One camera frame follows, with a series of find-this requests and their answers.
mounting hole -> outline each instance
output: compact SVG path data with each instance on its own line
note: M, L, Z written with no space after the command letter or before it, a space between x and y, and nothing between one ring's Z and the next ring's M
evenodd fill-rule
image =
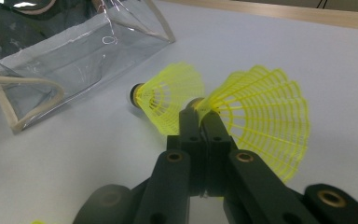
M161 213L155 213L150 217L150 224L165 224L167 218Z
M100 197L100 205L105 207L115 206L121 200L121 194L117 191L107 191Z
M182 158L183 158L182 154L176 153L176 152L170 153L167 156L168 161L171 161L171 162L181 161Z
M332 190L328 190L328 189L319 190L318 197L322 202L333 207L345 207L347 205L345 199Z
M301 219L293 213L283 214L283 220L287 224L301 224L302 223Z
M243 162L250 162L250 161L253 161L254 158L252 155L250 155L246 152L241 152L241 153L237 154L237 160L243 161Z

yellow plastic mesh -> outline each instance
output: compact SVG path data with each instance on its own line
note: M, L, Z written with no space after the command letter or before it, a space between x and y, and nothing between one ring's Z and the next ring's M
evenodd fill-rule
M186 63L168 65L135 93L135 101L159 132L179 134L179 112L194 98L203 97L201 75Z
M40 221L40 220L35 220L31 224L46 224L46 222L43 222L43 221Z
M239 148L256 152L282 181L292 178L310 135L306 100L297 83L257 65L234 72L198 104L200 118L220 114Z

white tabletop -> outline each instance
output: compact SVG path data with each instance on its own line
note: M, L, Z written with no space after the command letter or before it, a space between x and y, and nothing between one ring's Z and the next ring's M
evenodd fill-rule
M280 67L309 100L309 150L288 186L325 183L358 200L358 30L157 2L177 42L53 117L13 134L0 109L0 224L71 223L106 184L151 175L164 140L126 100L169 63L192 63L206 92L255 64ZM227 223L218 199L192 199L190 223Z

shuttlecock cork base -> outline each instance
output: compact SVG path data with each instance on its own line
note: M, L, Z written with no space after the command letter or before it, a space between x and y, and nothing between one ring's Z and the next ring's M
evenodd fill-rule
M132 103L133 106L137 107L137 108L141 108L138 103L136 102L136 92L139 90L139 88L141 88L144 85L144 83L138 83L135 86L132 87L131 92L130 92L130 102Z

plastic packaging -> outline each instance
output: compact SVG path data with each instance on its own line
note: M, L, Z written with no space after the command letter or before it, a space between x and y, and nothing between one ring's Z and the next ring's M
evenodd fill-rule
M0 0L0 104L20 131L174 41L150 0Z

